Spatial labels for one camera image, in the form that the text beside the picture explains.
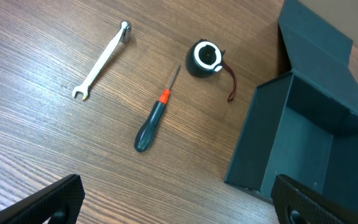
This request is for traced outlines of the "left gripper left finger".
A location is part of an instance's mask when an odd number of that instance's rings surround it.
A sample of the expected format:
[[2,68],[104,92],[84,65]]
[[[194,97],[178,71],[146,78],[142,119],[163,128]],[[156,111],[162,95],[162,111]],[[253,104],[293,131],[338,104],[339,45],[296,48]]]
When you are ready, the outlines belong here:
[[78,174],[70,174],[0,211],[0,224],[75,224],[85,198]]

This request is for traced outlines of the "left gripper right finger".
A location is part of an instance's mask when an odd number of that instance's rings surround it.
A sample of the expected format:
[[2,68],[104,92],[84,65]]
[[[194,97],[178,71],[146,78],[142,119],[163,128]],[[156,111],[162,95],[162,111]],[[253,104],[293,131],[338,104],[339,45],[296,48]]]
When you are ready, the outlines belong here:
[[358,214],[285,174],[276,176],[271,198],[280,224],[358,224]]

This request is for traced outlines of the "black white round coil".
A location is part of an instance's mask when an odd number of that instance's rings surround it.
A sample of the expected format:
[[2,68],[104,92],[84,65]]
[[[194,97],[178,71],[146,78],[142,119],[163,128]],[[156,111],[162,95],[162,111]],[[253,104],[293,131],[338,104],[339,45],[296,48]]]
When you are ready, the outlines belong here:
[[237,90],[237,75],[224,61],[225,50],[221,50],[215,43],[200,39],[187,52],[185,65],[187,71],[197,78],[208,78],[221,70],[225,70],[233,79],[231,93],[227,102],[232,102]]

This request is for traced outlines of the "silver wrench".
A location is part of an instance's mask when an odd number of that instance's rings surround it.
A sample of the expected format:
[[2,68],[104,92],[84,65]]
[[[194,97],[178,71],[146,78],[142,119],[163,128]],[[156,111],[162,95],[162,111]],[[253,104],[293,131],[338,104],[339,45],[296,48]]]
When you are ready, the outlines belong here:
[[112,38],[112,40],[108,43],[107,47],[104,49],[102,54],[100,55],[99,59],[96,61],[95,65],[89,72],[89,74],[86,76],[86,78],[83,80],[83,82],[74,87],[71,95],[72,97],[76,97],[78,93],[82,94],[82,100],[87,99],[89,94],[89,88],[100,73],[100,71],[103,69],[107,61],[109,60],[110,56],[115,51],[116,47],[119,45],[120,42],[126,43],[130,39],[132,26],[131,23],[127,20],[123,20],[120,23],[120,28],[117,32],[117,34]]

